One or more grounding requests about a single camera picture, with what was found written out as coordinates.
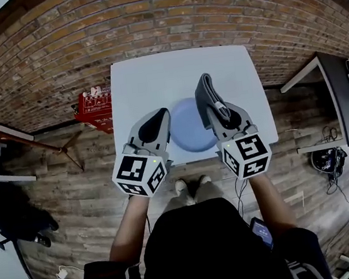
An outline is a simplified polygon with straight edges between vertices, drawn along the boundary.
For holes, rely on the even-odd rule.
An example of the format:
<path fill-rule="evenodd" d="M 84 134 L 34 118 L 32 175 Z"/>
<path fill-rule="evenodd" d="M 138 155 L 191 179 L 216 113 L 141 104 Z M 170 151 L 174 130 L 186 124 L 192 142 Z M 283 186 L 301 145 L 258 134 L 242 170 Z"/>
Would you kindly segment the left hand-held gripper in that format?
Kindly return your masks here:
<path fill-rule="evenodd" d="M 170 122 L 169 110 L 162 107 L 133 125 L 112 173 L 113 183 L 123 193 L 152 197 L 157 192 L 172 163 L 167 152 Z"/>

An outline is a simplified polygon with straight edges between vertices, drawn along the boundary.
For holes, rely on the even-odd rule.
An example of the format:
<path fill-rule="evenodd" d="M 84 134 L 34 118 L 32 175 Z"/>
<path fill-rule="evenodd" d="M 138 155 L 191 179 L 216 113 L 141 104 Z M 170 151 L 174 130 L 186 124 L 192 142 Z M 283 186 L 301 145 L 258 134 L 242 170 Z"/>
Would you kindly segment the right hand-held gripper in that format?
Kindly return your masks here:
<path fill-rule="evenodd" d="M 215 106 L 218 112 L 212 107 L 209 111 L 221 161 L 240 180 L 266 172 L 271 149 L 249 114 L 241 107 L 220 100 Z"/>

